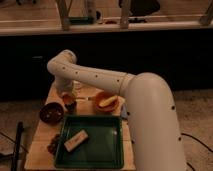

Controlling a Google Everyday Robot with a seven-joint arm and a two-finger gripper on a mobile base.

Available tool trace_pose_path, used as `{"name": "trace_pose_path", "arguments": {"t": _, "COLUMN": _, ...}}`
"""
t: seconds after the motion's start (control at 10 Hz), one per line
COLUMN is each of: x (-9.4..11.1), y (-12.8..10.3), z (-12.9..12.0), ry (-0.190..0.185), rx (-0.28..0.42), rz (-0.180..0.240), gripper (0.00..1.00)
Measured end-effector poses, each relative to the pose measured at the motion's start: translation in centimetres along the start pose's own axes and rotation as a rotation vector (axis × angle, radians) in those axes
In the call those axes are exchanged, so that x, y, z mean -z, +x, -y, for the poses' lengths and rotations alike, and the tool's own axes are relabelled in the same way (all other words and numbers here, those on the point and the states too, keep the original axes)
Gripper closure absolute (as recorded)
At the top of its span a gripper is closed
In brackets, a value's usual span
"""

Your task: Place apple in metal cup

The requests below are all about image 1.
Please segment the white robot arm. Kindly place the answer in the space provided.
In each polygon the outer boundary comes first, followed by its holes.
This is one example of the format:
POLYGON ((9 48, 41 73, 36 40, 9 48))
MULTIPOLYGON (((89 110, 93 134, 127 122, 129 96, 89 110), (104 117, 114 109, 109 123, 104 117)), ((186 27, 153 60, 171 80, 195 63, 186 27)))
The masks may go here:
POLYGON ((162 77, 80 66, 70 50, 49 60, 47 69, 59 94, 79 81, 125 99, 136 171, 187 170, 175 102, 162 77))

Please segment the blue object behind arm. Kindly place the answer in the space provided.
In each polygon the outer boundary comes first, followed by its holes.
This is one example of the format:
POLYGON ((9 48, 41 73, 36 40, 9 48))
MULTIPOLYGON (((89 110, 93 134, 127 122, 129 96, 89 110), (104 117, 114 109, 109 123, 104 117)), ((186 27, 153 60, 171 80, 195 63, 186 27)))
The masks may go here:
POLYGON ((124 120, 128 119, 127 109, 126 109, 125 104, 122 104, 122 106, 121 106, 120 117, 124 120))

